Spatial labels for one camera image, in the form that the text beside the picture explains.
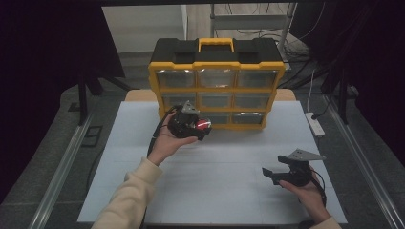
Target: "white wall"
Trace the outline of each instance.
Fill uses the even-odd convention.
[[[103,7],[118,52],[151,52],[159,38],[185,39],[185,7]]]

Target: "metal frame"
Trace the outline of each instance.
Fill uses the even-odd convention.
[[[277,49],[285,61],[286,71],[290,71],[291,66],[286,63],[284,44],[296,5],[296,2],[290,3],[286,15],[215,15],[215,4],[211,4],[210,37],[214,37],[215,30],[282,30]]]
[[[361,146],[358,144],[354,134],[351,131],[350,126],[344,123],[339,117],[339,113],[336,110],[337,105],[333,100],[329,100],[326,95],[324,95],[324,98],[327,104],[328,102],[330,102],[330,113],[335,120],[340,133],[342,133],[342,136],[345,138],[349,148],[351,149],[356,164],[358,165],[361,173],[369,184],[369,187],[372,190],[378,204],[380,205],[380,208],[384,213],[387,221],[390,223],[391,228],[405,228],[404,222],[402,221],[393,200],[390,198],[389,193],[384,188],[384,185],[381,183],[378,175],[373,170],[372,165],[367,160],[367,157],[365,156]]]
[[[98,102],[98,98],[95,98],[95,106]],[[83,125],[77,126],[75,133],[71,139],[71,142],[68,145],[62,159],[60,160],[59,165],[53,175],[50,185],[39,203],[38,208],[36,209],[35,214],[32,217],[32,221],[29,225],[29,229],[42,229],[45,228],[45,225],[48,222],[48,218],[51,215],[53,207],[56,203],[57,197],[59,196],[60,191],[62,190],[63,184],[65,183],[66,177],[68,176],[72,164],[75,161],[75,156],[80,148],[83,137],[87,133],[87,129],[90,126],[90,123],[94,116],[94,109],[89,112],[89,115],[84,120]]]

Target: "clear plastic drawer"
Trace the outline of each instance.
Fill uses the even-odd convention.
[[[200,113],[200,117],[207,117],[212,124],[228,124],[231,113]]]
[[[196,85],[192,70],[160,70],[156,75],[161,88],[192,88]]]
[[[233,113],[234,124],[261,124],[264,113]]]
[[[198,93],[201,107],[229,108],[232,93]]]
[[[240,70],[238,87],[272,88],[278,71],[274,70]]]
[[[261,94],[238,93],[235,94],[235,107],[265,109],[269,98],[270,94],[265,93]]]
[[[171,108],[175,105],[184,105],[186,101],[190,101],[193,106],[196,106],[195,93],[162,94],[161,97],[163,99],[164,107],[166,108]]]
[[[199,70],[197,76],[200,86],[205,88],[232,88],[236,71],[223,69]]]

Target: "beige sleeve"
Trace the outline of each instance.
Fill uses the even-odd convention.
[[[92,228],[139,228],[161,173],[158,166],[143,157],[139,167],[126,175]]]
[[[329,218],[310,229],[341,229],[341,227],[334,218]]]

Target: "metal rail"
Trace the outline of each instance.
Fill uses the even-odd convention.
[[[391,228],[405,228],[404,222],[402,221],[398,210],[395,207],[394,202],[390,198],[389,193],[382,185],[377,174],[373,170],[372,165],[367,160],[361,146],[358,144],[354,134],[349,125],[346,125],[340,118],[337,112],[337,105],[333,100],[324,95],[326,103],[330,102],[331,106],[329,107],[330,113],[337,123],[337,126],[345,138],[349,148],[351,149],[352,155],[357,163],[363,177],[366,179],[367,183],[370,186],[378,204],[380,205],[381,210],[383,211],[387,221],[390,223]]]
[[[90,126],[90,123],[94,116],[94,109],[96,103],[93,106],[93,109],[87,115],[87,118],[84,120],[81,126],[77,126],[75,133],[69,143],[62,159],[57,166],[57,169],[53,175],[50,185],[48,186],[47,191],[45,192],[44,197],[39,203],[38,208],[36,209],[35,214],[33,215],[32,221],[30,223],[29,229],[42,229],[45,227],[48,218],[53,210],[54,204],[56,203],[57,197],[65,183],[66,177],[71,170],[72,164],[75,160],[77,151],[80,148],[83,137],[86,135],[87,129]]]

